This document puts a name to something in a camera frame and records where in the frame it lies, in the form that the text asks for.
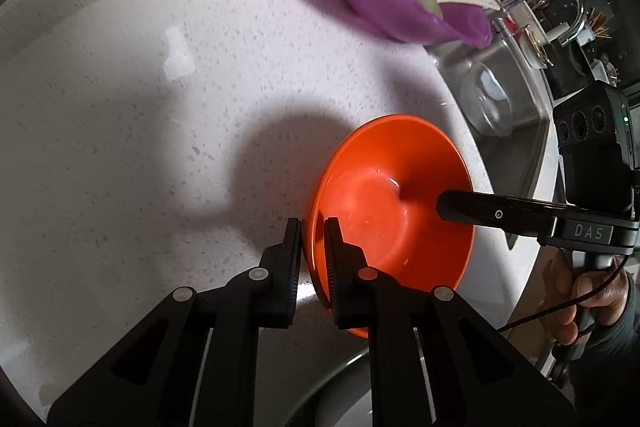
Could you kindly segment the orange plastic bowl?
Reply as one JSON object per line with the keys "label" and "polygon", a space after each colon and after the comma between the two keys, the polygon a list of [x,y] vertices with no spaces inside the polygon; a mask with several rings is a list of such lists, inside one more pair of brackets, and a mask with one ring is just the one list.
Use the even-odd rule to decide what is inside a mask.
{"label": "orange plastic bowl", "polygon": [[352,132],[324,167],[304,224],[304,255],[321,303],[329,302],[323,239],[329,218],[337,218],[344,241],[360,247],[368,265],[401,285],[457,288],[474,229],[442,220],[436,199],[472,188],[457,147],[424,119],[387,115]]}

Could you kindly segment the clear glass bowl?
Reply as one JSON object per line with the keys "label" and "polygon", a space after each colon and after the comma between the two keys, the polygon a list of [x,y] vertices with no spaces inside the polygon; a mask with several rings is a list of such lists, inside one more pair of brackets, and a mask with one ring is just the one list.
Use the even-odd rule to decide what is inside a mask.
{"label": "clear glass bowl", "polygon": [[504,139],[514,127],[511,103],[497,77],[482,62],[475,63],[461,83],[459,105],[481,135]]}

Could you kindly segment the white deep plate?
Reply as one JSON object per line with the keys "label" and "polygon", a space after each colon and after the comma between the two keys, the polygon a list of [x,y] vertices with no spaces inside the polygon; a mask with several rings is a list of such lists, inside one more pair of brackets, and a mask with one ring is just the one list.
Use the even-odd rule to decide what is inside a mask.
{"label": "white deep plate", "polygon": [[371,426],[369,349],[364,348],[323,381],[285,426]]}

